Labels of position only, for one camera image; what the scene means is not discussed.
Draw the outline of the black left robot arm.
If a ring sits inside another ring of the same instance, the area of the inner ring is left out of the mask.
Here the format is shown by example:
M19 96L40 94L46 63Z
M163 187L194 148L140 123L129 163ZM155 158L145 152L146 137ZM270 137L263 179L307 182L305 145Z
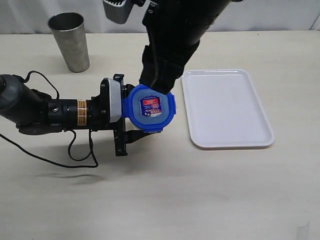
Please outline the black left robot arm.
M126 130L122 101L134 86L124 75L104 78L99 94L90 99L52 98L26 86L29 78L0 76L0 115L15 123L21 134L38 136L74 130L113 131L116 156L126 156L126 145L148 136L143 130Z

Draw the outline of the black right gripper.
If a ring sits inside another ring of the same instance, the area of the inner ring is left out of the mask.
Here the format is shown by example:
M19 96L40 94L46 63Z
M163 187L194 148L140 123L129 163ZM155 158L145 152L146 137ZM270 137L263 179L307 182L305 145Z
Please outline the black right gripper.
M168 94L184 70L184 60L175 52L146 45L142 53L142 72L139 83L152 90Z

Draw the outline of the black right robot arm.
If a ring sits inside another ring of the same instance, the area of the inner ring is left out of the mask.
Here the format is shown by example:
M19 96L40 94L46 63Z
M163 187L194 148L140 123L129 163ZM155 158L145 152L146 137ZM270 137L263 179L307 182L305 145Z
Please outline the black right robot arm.
M149 44L142 53L139 83L168 94L230 0L152 0L142 23Z

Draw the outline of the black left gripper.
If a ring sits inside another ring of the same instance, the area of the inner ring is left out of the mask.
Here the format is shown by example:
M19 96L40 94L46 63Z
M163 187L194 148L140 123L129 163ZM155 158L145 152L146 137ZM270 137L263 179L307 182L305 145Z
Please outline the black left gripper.
M113 78L104 78L99 86L99 95L92 97L89 128L93 132L113 131L115 155L127 156L127 144L134 143L152 133L143 130L126 130L123 100L128 94L124 75L116 73Z

